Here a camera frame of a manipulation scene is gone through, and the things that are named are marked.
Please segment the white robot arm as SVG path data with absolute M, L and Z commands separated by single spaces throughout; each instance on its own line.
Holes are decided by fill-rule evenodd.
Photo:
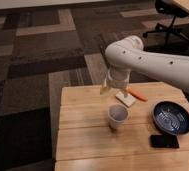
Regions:
M 111 88 L 126 91 L 130 72 L 136 71 L 189 94 L 189 56 L 144 51 L 135 35 L 111 43 L 105 49 L 109 69 L 100 93 Z

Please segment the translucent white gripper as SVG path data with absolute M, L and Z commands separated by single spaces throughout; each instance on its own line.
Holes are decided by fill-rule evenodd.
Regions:
M 100 94 L 108 92 L 111 88 L 119 89 L 124 96 L 127 96 L 127 86 L 130 78 L 129 69 L 110 67 L 100 88 Z

